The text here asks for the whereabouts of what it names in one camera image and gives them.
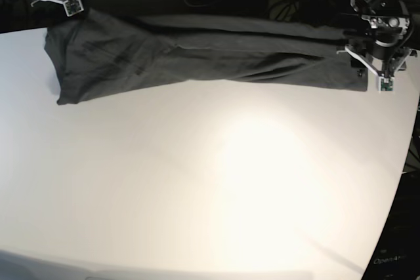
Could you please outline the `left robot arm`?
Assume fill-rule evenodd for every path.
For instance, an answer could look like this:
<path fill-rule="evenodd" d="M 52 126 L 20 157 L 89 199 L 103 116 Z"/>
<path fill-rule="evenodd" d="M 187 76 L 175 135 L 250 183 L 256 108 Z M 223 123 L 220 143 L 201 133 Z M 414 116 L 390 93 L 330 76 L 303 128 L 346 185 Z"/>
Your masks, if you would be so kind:
<path fill-rule="evenodd" d="M 413 14 L 405 0 L 349 0 L 349 6 L 364 26 L 338 53 L 347 53 L 374 74 L 378 91 L 393 91 L 396 74 L 415 54 L 409 46 L 415 31 Z"/>

